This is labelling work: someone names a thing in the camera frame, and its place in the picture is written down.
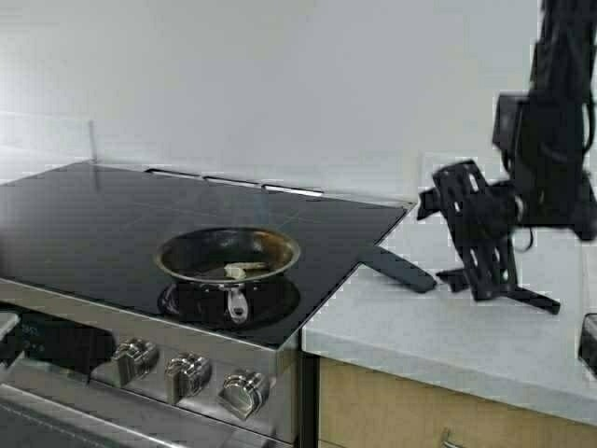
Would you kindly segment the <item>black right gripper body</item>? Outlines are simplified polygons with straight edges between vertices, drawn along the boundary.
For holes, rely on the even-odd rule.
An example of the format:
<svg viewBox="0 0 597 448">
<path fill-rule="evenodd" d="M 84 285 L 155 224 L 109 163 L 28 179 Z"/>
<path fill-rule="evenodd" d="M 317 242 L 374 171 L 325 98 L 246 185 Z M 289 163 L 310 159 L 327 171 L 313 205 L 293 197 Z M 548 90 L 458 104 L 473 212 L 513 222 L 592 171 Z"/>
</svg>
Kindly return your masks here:
<svg viewBox="0 0 597 448">
<path fill-rule="evenodd" d="M 466 226 L 474 233 L 512 233 L 524 204 L 509 180 L 487 184 L 465 199 Z"/>
</svg>

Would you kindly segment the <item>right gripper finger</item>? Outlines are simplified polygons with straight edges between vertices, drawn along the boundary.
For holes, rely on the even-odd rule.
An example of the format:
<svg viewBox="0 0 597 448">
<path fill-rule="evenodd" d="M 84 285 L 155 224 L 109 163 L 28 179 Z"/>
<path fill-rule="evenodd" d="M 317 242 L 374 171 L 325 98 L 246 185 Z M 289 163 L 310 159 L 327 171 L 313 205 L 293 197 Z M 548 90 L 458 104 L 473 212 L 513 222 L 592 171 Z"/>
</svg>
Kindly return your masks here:
<svg viewBox="0 0 597 448">
<path fill-rule="evenodd" d="M 470 288 L 476 301 L 506 296 L 518 285 L 511 234 L 518 205 L 508 181 L 489 183 L 472 160 L 432 174 L 433 186 L 419 193 L 417 218 L 440 213 L 463 267 L 439 277 L 456 292 Z"/>
<path fill-rule="evenodd" d="M 437 273 L 437 277 L 450 287 L 452 293 L 472 288 L 465 276 L 464 269 L 442 271 Z M 561 304 L 558 301 L 523 287 L 515 287 L 510 291 L 498 294 L 498 297 L 506 297 L 552 315 L 557 315 L 561 310 Z"/>
</svg>

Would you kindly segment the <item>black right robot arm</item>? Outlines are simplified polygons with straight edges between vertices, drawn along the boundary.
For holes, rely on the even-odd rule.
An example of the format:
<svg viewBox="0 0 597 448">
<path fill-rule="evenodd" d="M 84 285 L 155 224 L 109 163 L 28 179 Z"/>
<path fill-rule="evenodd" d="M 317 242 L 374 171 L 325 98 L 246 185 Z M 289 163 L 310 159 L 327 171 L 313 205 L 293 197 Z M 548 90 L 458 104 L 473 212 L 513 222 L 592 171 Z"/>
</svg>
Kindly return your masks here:
<svg viewBox="0 0 597 448">
<path fill-rule="evenodd" d="M 507 179 L 489 183 L 472 160 L 437 169 L 418 219 L 441 214 L 462 261 L 439 274 L 476 301 L 506 297 L 557 314 L 555 300 L 520 286 L 512 233 L 518 228 L 596 237 L 596 198 L 585 159 L 596 135 L 591 90 L 596 5 L 545 1 L 529 90 L 499 95 L 493 125 Z"/>
</svg>

